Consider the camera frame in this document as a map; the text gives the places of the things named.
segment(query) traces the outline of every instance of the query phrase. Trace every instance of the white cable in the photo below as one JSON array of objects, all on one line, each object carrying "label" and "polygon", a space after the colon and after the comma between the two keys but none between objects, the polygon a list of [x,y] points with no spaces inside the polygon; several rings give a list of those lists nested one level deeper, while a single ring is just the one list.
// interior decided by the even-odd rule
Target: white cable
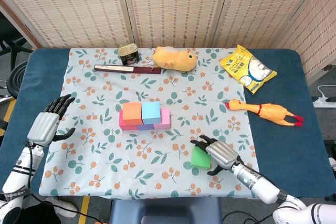
[{"label": "white cable", "polygon": [[322,91],[320,90],[320,87],[336,87],[336,85],[319,85],[319,86],[317,86],[317,89],[318,89],[319,92],[321,93],[322,98],[325,100],[325,99],[326,99],[326,96],[322,93]]}]

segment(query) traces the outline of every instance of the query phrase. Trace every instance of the woven screen panel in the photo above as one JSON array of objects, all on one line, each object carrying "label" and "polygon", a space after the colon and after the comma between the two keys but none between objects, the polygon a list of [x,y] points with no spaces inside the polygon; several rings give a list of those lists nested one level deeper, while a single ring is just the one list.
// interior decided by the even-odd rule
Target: woven screen panel
[{"label": "woven screen panel", "polygon": [[303,0],[225,0],[215,47],[265,48]]},{"label": "woven screen panel", "polygon": [[336,0],[307,0],[277,48],[296,50],[306,75],[324,67],[324,61],[336,57]]},{"label": "woven screen panel", "polygon": [[119,0],[13,0],[50,47],[129,43]]},{"label": "woven screen panel", "polygon": [[141,47],[207,47],[220,0],[132,0]]}]

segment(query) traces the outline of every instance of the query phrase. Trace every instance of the robotic hand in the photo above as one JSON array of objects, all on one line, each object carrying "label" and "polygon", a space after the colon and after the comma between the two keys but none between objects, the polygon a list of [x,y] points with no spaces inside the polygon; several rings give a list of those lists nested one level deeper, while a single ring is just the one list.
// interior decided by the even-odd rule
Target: robotic hand
[{"label": "robotic hand", "polygon": [[250,189],[264,203],[278,203],[280,206],[273,212],[273,219],[278,224],[332,224],[336,220],[336,206],[313,204],[308,207],[305,204],[277,188],[265,176],[246,166],[241,157],[226,143],[201,135],[205,140],[190,142],[201,148],[211,156],[217,167],[208,174],[214,176],[222,170],[233,172],[236,178]]},{"label": "robotic hand", "polygon": [[44,156],[43,147],[52,141],[65,140],[74,133],[75,128],[71,128],[64,135],[55,134],[64,113],[74,101],[70,97],[70,94],[59,97],[37,115],[27,136],[27,147],[23,149],[2,188],[7,202],[0,201],[0,223],[15,223],[20,216],[23,198],[31,194],[29,172],[31,180]]}]

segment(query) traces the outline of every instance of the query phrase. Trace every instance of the blue table surface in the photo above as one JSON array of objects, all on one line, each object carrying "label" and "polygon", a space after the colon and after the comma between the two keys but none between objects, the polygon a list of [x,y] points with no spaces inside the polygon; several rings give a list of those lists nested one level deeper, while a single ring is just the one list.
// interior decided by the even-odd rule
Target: blue table surface
[{"label": "blue table surface", "polygon": [[[2,188],[37,114],[59,97],[70,49],[38,49],[28,62],[19,96],[0,147]],[[305,118],[304,127],[287,127],[248,113],[261,173],[296,197],[324,197],[336,191],[336,181],[324,148],[300,56],[289,49],[251,49],[278,75],[256,94],[245,89],[247,103],[280,104]],[[33,192],[43,175],[43,158],[32,181]]]}]

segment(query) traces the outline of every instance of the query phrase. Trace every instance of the yellow plush hamster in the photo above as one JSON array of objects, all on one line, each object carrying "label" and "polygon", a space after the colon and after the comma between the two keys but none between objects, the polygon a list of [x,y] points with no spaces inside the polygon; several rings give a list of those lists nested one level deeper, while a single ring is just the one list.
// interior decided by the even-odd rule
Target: yellow plush hamster
[{"label": "yellow plush hamster", "polygon": [[173,47],[157,47],[152,57],[155,64],[160,68],[175,69],[182,72],[192,70],[197,62],[197,56],[190,50],[178,50]]}]

